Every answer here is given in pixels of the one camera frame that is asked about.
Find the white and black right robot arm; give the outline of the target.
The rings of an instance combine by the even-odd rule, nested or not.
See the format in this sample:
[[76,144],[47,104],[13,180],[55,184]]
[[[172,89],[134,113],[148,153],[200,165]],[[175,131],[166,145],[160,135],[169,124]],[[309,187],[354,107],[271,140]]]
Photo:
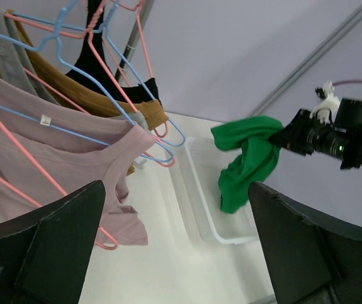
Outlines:
[[299,155],[323,153],[341,161],[340,168],[362,166],[362,101],[342,99],[332,121],[326,106],[310,112],[301,109],[269,142]]

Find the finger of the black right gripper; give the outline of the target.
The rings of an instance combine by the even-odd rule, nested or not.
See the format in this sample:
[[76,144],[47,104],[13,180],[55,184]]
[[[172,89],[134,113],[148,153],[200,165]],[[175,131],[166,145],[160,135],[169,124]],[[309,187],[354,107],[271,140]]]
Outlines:
[[288,125],[283,130],[270,136],[268,141],[276,147],[290,149],[293,132],[294,128]]

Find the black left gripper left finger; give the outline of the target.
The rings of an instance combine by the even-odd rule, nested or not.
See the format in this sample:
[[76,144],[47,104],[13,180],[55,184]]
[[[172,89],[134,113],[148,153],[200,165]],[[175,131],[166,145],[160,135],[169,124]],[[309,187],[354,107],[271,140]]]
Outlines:
[[95,180],[0,223],[0,303],[78,303],[105,187]]

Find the green tank top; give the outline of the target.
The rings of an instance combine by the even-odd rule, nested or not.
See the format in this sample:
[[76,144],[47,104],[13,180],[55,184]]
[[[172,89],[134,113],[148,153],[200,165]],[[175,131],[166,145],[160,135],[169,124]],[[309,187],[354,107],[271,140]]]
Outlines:
[[280,148],[269,138],[283,130],[282,123],[271,117],[256,116],[235,120],[211,128],[215,147],[223,152],[239,149],[241,153],[221,170],[218,187],[220,209],[233,214],[248,201],[248,188],[263,182],[278,164]]

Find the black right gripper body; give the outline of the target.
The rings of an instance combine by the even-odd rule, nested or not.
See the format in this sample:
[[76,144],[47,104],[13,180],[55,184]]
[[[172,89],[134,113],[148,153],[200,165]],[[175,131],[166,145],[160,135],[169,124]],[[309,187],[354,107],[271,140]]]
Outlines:
[[315,119],[310,118],[310,113],[308,110],[299,110],[294,119],[284,128],[282,148],[302,156],[314,153],[313,141],[319,125]]

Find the mauve pink tank top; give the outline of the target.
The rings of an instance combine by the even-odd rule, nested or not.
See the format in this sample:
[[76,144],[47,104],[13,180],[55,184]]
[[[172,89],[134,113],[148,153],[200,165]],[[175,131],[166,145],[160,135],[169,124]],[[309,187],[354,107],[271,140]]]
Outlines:
[[[101,180],[106,189],[100,225],[121,245],[145,246],[148,236],[137,211],[126,205],[126,175],[132,162],[155,144],[144,128],[132,127],[117,135],[97,132],[108,146],[37,124],[0,109],[0,121],[67,193]],[[0,177],[42,205],[63,195],[0,130]],[[35,205],[0,183],[0,216],[13,219]],[[101,231],[99,243],[110,243]]]

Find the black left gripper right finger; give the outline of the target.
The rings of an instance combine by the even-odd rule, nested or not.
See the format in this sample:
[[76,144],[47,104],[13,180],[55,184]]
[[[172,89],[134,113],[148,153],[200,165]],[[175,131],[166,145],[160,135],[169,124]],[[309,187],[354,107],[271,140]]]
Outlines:
[[248,196],[277,303],[362,303],[362,227],[259,182]]

